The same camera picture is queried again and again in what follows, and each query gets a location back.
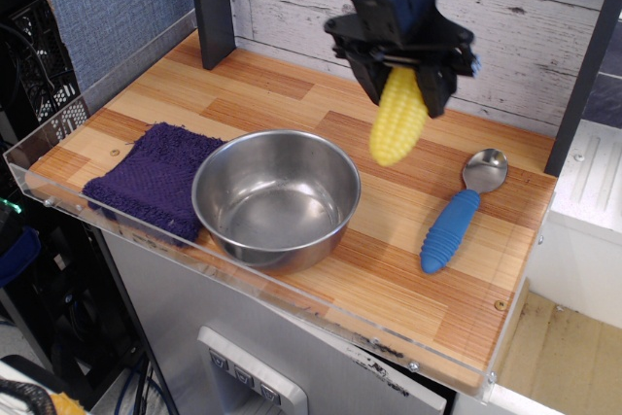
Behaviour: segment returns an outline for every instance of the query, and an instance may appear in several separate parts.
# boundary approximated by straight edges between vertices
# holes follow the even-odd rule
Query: metal bowl
[[[266,130],[222,145],[199,167],[192,205],[232,258],[291,273],[327,257],[361,196],[354,162],[330,141]]]

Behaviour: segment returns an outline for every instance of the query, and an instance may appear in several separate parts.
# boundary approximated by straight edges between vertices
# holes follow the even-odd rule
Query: spoon head
[[[507,157],[494,149],[473,156],[463,171],[466,187],[478,193],[498,189],[507,177]]]

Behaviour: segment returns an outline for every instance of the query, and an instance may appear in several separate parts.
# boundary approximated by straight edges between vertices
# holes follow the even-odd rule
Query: purple cloth
[[[192,181],[205,158],[225,141],[157,123],[127,157],[83,194],[193,241],[201,228],[192,208]]]

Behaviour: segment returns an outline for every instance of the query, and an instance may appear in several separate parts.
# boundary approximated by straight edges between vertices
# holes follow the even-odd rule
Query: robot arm
[[[436,0],[351,1],[356,13],[329,19],[325,30],[369,98],[379,103],[392,67],[409,67],[430,117],[442,115],[457,76],[479,70],[470,49],[473,33],[445,18]]]

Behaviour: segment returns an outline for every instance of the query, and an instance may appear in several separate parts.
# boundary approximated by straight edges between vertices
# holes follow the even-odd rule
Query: spoon
[[[483,150],[463,171],[466,190],[458,192],[440,213],[421,247],[421,268],[432,274],[454,256],[479,207],[480,193],[498,189],[507,176],[507,158],[499,150]]]

